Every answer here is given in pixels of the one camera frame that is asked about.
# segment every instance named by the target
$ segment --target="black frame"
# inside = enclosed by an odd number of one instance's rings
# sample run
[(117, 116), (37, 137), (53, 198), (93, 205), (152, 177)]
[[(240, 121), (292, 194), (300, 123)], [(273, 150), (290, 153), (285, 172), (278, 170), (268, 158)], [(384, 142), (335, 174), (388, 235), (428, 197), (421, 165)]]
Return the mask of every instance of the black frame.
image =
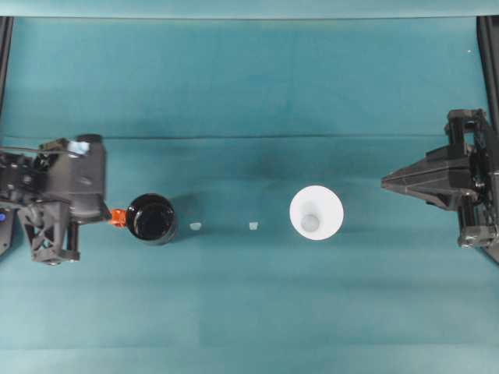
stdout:
[(499, 16), (481, 16), (476, 33), (487, 88), (490, 123), (499, 132)]

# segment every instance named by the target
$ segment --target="black jar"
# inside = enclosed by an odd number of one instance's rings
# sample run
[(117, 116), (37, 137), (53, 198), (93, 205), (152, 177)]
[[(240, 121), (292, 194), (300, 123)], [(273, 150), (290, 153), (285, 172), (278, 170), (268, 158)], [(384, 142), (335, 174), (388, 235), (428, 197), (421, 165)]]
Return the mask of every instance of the black jar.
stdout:
[(163, 196), (148, 193), (132, 201), (126, 211), (126, 227), (150, 245), (170, 242), (177, 230), (172, 204)]

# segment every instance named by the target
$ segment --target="black cable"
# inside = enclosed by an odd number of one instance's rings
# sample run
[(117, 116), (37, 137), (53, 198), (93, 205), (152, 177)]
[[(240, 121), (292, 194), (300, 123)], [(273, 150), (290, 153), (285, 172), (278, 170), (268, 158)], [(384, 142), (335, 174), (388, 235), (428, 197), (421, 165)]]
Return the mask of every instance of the black cable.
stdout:
[(0, 150), (14, 150), (17, 152), (32, 152), (42, 154), (69, 154), (75, 157), (81, 157), (81, 154), (71, 152), (70, 150), (36, 150), (34, 148), (24, 148), (21, 146), (0, 146)]

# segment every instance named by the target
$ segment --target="white piece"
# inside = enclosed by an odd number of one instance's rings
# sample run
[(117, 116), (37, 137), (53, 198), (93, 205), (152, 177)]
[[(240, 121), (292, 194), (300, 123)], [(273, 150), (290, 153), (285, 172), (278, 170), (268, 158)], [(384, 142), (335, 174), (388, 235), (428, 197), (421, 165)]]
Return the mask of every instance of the white piece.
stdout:
[(203, 225), (200, 222), (193, 222), (189, 225), (192, 231), (199, 231), (201, 229), (201, 226)]

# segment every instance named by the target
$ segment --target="orange connector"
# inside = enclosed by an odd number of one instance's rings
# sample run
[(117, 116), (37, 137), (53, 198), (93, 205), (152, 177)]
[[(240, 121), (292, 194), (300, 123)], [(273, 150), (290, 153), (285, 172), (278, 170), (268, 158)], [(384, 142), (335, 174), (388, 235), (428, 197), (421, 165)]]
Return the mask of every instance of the orange connector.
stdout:
[(116, 228), (124, 228), (126, 226), (126, 210), (111, 210), (111, 220), (109, 220), (108, 223), (112, 224)]

